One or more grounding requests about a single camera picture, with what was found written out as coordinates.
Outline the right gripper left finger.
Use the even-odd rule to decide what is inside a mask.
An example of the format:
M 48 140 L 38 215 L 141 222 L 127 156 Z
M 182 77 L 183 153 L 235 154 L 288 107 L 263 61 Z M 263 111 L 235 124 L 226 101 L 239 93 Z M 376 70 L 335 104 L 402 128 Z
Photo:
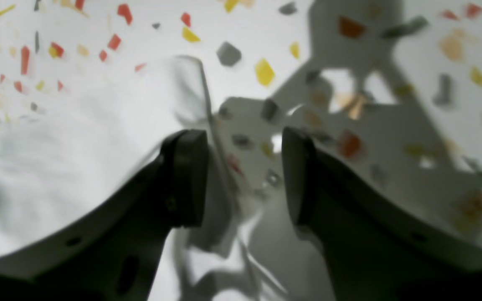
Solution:
M 168 136 L 159 156 L 89 214 L 0 257 L 0 301 L 146 301 L 174 227 L 200 227 L 204 130 Z

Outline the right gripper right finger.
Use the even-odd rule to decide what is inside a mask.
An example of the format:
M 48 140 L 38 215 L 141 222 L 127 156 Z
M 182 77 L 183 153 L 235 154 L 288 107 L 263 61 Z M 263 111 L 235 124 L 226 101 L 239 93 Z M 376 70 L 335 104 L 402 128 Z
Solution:
M 298 128 L 282 132 L 287 209 L 337 301 L 482 301 L 482 248 L 385 200 Z

